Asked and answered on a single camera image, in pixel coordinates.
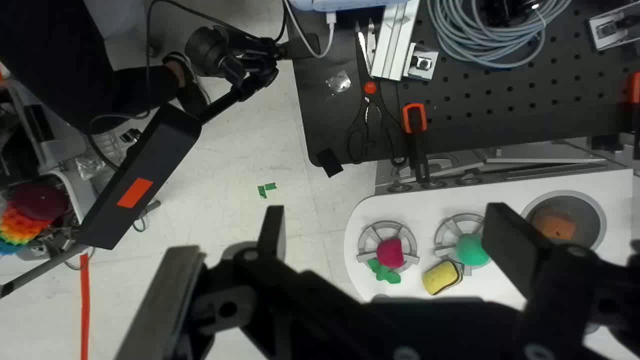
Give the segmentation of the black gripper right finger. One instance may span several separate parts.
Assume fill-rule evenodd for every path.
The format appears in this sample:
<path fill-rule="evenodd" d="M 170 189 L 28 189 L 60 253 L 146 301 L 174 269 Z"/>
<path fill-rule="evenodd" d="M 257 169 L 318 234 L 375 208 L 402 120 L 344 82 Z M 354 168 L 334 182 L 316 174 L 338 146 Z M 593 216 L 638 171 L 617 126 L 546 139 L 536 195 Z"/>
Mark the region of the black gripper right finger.
<path fill-rule="evenodd" d="M 554 249 L 551 239 L 503 202 L 485 206 L 481 245 L 523 297 Z"/>

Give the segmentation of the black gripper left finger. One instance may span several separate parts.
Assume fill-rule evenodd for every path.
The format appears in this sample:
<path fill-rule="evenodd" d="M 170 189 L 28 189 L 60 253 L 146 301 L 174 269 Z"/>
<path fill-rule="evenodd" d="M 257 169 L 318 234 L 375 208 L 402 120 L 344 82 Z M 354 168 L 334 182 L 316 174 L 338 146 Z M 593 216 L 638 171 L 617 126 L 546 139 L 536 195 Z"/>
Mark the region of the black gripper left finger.
<path fill-rule="evenodd" d="M 167 247 L 116 351 L 116 360 L 197 360 L 188 309 L 204 272 L 197 245 Z"/>

